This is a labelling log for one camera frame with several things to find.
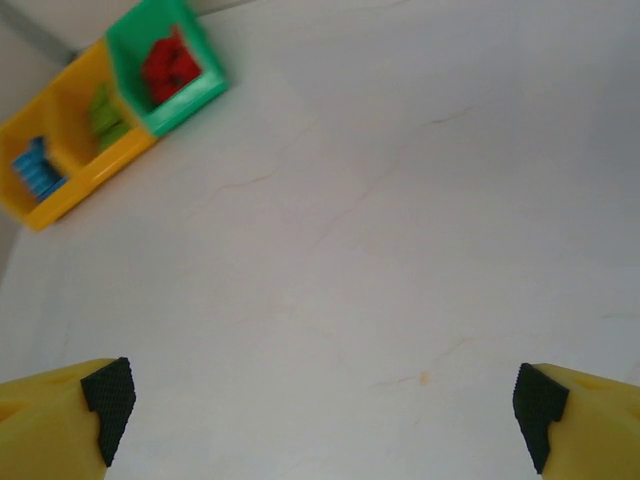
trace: white table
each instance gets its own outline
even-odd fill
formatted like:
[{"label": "white table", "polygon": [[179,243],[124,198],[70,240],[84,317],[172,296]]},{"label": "white table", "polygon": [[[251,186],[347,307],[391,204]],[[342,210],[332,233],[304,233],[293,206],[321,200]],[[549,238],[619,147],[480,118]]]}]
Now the white table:
[{"label": "white table", "polygon": [[130,357],[109,480],[535,478],[521,362],[640,380],[639,13],[207,17],[233,90],[21,233],[0,380]]}]

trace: black rubber pad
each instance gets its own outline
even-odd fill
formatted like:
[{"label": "black rubber pad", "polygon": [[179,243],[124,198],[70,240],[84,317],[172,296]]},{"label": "black rubber pad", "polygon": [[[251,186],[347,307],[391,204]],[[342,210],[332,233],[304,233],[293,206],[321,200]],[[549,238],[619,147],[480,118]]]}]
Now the black rubber pad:
[{"label": "black rubber pad", "polygon": [[542,474],[551,452],[549,425],[562,420],[568,396],[567,388],[540,370],[528,363],[520,366],[513,409],[538,474]]},{"label": "black rubber pad", "polygon": [[104,463],[110,467],[136,402],[129,360],[119,358],[81,383],[89,410],[100,417],[98,444]]}]

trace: yellow tray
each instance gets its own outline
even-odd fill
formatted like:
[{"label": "yellow tray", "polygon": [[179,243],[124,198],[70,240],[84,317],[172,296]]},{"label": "yellow tray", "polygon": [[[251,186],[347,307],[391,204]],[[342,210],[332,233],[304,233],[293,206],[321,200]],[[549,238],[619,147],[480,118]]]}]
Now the yellow tray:
[{"label": "yellow tray", "polygon": [[[93,94],[105,83],[113,87],[113,101],[132,128],[98,153],[88,110]],[[45,137],[49,161],[67,178],[41,203],[11,165],[38,136]],[[117,92],[106,42],[100,40],[0,128],[0,202],[20,222],[42,230],[156,141]]]}]

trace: blue block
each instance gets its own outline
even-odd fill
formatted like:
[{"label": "blue block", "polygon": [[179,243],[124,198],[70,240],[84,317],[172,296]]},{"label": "blue block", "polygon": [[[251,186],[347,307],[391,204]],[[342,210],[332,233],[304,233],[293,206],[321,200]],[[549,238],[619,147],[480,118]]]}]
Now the blue block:
[{"label": "blue block", "polygon": [[41,202],[60,188],[66,179],[47,161],[44,137],[32,139],[29,147],[12,165],[31,193]]}]

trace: green tray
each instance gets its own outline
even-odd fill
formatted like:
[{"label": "green tray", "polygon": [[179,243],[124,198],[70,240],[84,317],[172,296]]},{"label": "green tray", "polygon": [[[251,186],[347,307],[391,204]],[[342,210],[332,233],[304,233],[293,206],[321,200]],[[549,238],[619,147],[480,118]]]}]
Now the green tray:
[{"label": "green tray", "polygon": [[[202,74],[160,106],[142,78],[142,64],[153,44],[171,35],[176,25]],[[228,88],[196,16],[183,0],[143,0],[107,31],[107,43],[118,89],[155,136],[176,128]]]}]

